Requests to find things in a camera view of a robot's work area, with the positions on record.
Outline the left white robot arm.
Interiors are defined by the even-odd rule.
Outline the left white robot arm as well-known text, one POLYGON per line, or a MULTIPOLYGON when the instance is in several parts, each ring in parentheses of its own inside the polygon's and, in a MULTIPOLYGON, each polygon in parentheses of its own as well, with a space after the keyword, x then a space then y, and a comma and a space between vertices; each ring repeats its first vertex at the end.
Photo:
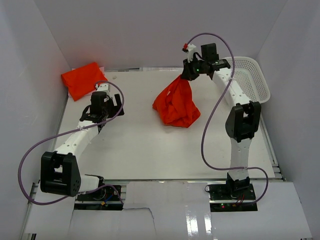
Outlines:
POLYGON ((90 105, 79 118, 73 132, 54 151, 41 157, 40 189, 44 193, 74 197, 89 193, 99 200, 105 196, 106 187, 97 175, 81 174, 78 160, 89 143, 101 132, 105 121, 124 115, 120 94, 111 97, 107 91, 91 94, 90 105))

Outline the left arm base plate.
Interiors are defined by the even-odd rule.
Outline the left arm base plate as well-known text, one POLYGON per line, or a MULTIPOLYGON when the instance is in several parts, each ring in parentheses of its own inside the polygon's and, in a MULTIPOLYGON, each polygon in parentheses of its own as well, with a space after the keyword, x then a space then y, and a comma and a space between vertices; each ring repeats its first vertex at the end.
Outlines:
POLYGON ((74 210, 84 211, 121 211, 123 204, 120 201, 122 186, 105 186, 90 194, 78 195, 74 203, 74 210))

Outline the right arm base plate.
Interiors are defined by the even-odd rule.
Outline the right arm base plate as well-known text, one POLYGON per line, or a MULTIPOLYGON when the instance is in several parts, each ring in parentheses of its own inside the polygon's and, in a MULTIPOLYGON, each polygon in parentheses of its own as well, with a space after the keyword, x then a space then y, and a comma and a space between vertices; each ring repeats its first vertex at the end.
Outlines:
POLYGON ((210 211, 212 213, 227 212, 257 212, 253 185, 250 183, 247 189, 231 193, 226 184, 208 184, 204 191, 209 195, 210 211))

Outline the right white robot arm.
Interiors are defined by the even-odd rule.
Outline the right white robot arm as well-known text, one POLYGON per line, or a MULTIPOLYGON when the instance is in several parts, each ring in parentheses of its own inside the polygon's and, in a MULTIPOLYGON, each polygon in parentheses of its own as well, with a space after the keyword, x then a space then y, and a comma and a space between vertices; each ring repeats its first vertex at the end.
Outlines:
POLYGON ((249 149, 258 131, 261 104, 252 101, 235 79, 235 58, 222 59, 215 43, 201 46, 198 53, 195 45, 186 43, 182 49, 187 57, 183 61, 181 78, 193 81, 200 75, 207 75, 222 90, 221 98, 230 107, 225 130, 231 142, 230 167, 227 170, 226 195, 236 200, 250 186, 248 173, 249 149))

